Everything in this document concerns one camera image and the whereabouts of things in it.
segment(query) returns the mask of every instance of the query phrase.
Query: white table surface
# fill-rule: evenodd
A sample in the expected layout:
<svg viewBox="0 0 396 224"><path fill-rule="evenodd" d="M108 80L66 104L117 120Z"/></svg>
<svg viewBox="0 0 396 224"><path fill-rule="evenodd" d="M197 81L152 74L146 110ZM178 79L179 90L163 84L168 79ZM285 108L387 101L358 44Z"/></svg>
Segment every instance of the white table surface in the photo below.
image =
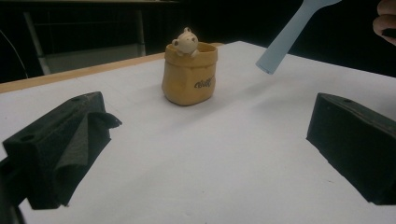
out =
<svg viewBox="0 0 396 224"><path fill-rule="evenodd" d="M396 78L292 55L270 76L263 52L220 46L213 97L187 107L163 96L164 60L0 94L1 141L91 91L123 122L70 206L25 200L26 222L394 224L396 206L367 203L305 138L318 92L396 119Z"/></svg>

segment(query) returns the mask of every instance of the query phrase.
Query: plastic spatula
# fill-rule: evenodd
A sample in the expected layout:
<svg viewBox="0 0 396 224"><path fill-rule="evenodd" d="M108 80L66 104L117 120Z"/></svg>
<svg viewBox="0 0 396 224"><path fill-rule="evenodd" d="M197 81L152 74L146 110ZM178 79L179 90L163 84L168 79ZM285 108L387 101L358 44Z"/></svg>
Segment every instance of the plastic spatula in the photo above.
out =
<svg viewBox="0 0 396 224"><path fill-rule="evenodd" d="M256 65L264 72L273 74L315 12L323 7L341 1L342 0L304 0L296 14L294 14L289 23L256 62Z"/></svg>

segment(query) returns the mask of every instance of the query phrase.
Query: bear figurine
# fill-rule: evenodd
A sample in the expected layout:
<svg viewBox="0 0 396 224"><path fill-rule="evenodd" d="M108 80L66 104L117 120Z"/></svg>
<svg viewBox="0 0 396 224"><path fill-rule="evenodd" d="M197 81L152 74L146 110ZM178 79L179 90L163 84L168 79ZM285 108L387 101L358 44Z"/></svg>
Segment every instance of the bear figurine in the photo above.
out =
<svg viewBox="0 0 396 224"><path fill-rule="evenodd" d="M183 56L184 54L190 54L193 58L198 53L198 38L191 32L189 27L184 28L183 34L177 39L172 41L172 45L177 49L177 55Z"/></svg>

